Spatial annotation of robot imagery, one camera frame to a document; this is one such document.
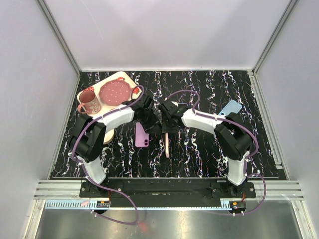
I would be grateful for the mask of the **phone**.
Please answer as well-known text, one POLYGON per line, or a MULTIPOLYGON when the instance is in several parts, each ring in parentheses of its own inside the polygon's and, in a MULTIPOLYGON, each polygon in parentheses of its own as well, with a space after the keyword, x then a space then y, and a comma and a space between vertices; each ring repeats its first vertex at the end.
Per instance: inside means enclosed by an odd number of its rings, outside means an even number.
POLYGON ((168 133, 163 134, 164 151, 166 158, 169 158, 169 137, 168 133))
POLYGON ((143 126, 137 122, 136 123, 136 133, 135 133, 135 146, 136 147, 148 147, 149 145, 149 134, 144 131, 143 126))

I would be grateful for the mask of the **light blue phone case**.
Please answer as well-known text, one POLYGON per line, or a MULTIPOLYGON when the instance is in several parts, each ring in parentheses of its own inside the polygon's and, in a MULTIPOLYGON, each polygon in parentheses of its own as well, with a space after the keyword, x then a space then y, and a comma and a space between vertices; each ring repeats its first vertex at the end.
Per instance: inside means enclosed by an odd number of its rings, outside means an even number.
POLYGON ((242 105, 235 100, 230 100, 229 103, 220 111, 219 116, 227 116, 230 113, 239 113, 242 105))

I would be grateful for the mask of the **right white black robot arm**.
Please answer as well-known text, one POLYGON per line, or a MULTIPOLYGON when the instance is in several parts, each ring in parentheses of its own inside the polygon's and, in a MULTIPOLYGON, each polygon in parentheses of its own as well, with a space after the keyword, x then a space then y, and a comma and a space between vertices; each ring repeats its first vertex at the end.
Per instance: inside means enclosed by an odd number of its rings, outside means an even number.
POLYGON ((159 110, 165 133, 195 128, 216 137, 228 161, 224 191, 234 198, 240 196, 247 182, 247 159, 259 149, 256 137, 244 126, 240 115, 233 112, 226 116, 208 114, 169 100, 159 105, 159 110))

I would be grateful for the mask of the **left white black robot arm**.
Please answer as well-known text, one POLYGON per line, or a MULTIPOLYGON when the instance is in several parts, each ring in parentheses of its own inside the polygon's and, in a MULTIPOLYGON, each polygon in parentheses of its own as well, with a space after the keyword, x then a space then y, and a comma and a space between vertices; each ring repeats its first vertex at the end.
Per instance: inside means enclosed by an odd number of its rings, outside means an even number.
POLYGON ((97 118, 84 115, 76 121, 68 141, 69 154, 73 161, 82 166, 86 178, 92 182, 90 191, 96 197, 103 197, 108 190, 100 161, 105 134, 132 121, 140 123, 146 133, 160 134, 162 126, 153 105, 150 96, 142 95, 97 118))

